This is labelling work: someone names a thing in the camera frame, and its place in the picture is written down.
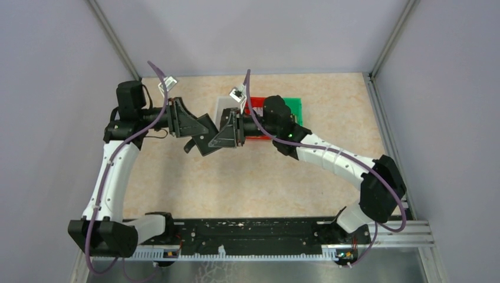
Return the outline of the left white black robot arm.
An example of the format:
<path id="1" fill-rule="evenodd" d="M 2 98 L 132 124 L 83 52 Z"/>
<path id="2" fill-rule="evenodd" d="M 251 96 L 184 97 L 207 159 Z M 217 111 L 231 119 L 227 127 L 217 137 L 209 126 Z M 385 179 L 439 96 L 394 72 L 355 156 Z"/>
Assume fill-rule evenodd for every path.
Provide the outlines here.
<path id="1" fill-rule="evenodd" d="M 88 257 L 129 258 L 137 246 L 178 239 L 178 229 L 167 212 L 150 212 L 133 221 L 123 220 L 123 205 L 131 170 L 150 129 L 169 130 L 177 138 L 190 137 L 184 150 L 197 147 L 202 155 L 213 150 L 209 141 L 218 129 L 204 114 L 194 116 L 182 98 L 170 98 L 165 108 L 146 107 L 141 81 L 125 81 L 116 89 L 120 117 L 109 122 L 104 134 L 104 154 L 91 199 L 81 219 L 71 220 L 68 233 Z"/>

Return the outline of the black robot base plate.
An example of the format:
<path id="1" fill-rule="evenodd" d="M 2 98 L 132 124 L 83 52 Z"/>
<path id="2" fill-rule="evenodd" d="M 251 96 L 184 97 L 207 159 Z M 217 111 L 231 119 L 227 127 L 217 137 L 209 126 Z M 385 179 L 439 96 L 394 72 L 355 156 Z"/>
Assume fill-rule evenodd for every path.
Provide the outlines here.
<path id="1" fill-rule="evenodd" d="M 145 245 L 181 244 L 181 255 L 216 255 L 222 246 L 229 256 L 318 255 L 324 245 L 349 248 L 371 241 L 363 225 L 345 233 L 329 217 L 176 219 L 172 231 Z"/>

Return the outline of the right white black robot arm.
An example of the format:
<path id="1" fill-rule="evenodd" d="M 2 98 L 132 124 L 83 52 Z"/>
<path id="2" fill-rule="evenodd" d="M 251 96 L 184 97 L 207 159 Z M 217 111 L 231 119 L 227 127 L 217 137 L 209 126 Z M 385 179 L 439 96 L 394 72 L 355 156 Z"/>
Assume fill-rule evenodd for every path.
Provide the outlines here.
<path id="1" fill-rule="evenodd" d="M 301 102 L 280 96 L 251 99 L 241 108 L 231 98 L 216 102 L 217 147 L 237 147 L 246 138 L 268 139 L 283 155 L 315 164 L 342 177 L 360 192 L 358 202 L 340 211 L 332 227 L 333 238 L 347 243 L 356 230 L 375 222 L 385 226 L 396 208 L 403 207 L 406 185 L 396 162 L 389 156 L 371 158 L 328 143 L 301 125 Z"/>

